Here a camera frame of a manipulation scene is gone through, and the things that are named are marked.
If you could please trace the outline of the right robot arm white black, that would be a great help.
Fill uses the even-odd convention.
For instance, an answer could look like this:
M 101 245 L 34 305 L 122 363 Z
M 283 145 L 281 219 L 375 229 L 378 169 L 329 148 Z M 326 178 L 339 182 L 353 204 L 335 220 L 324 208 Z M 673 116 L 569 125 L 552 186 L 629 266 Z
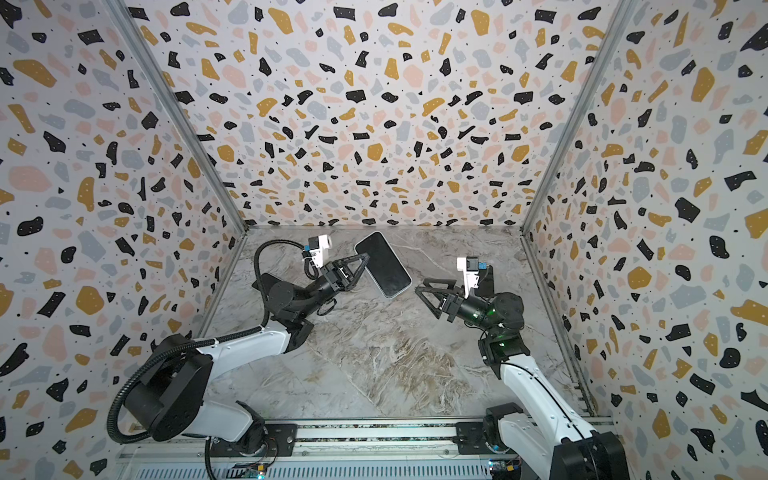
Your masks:
M 512 451 L 537 479 L 628 479 L 618 436 L 582 418 L 543 374 L 522 338 L 522 298 L 501 292 L 486 299 L 454 281 L 427 279 L 416 295 L 436 317 L 459 319 L 481 335 L 483 363 L 518 399 L 486 410 L 489 449 Z

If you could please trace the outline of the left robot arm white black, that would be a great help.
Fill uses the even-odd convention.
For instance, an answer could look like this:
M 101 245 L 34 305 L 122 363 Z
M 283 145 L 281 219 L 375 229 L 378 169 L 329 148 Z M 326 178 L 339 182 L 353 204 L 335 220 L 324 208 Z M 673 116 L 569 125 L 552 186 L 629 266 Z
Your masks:
M 110 439 L 130 444 L 182 435 L 218 439 L 245 456 L 261 450 L 267 442 L 264 418 L 242 401 L 227 405 L 208 399 L 210 382 L 302 346 L 313 329 L 309 316 L 331 311 L 336 295 L 357 285 L 369 260 L 357 254 L 330 261 L 306 287 L 258 272 L 254 286 L 264 302 L 265 321 L 217 338 L 165 338 L 118 391 L 107 414 Z

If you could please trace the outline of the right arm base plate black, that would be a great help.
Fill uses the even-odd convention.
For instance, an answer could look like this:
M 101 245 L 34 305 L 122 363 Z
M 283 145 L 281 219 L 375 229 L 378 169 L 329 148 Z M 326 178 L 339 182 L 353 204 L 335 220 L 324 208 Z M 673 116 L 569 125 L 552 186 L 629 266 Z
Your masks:
M 501 455 L 506 449 L 489 442 L 482 422 L 457 422 L 452 442 L 460 455 Z

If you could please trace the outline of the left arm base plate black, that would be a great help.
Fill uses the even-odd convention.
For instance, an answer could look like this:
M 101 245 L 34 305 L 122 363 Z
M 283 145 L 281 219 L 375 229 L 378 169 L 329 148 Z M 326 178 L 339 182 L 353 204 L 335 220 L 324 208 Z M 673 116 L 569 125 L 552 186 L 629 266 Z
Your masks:
M 297 440 L 295 423 L 267 423 L 260 430 L 251 430 L 237 442 L 219 440 L 209 449 L 212 458 L 242 457 L 270 459 L 290 457 Z

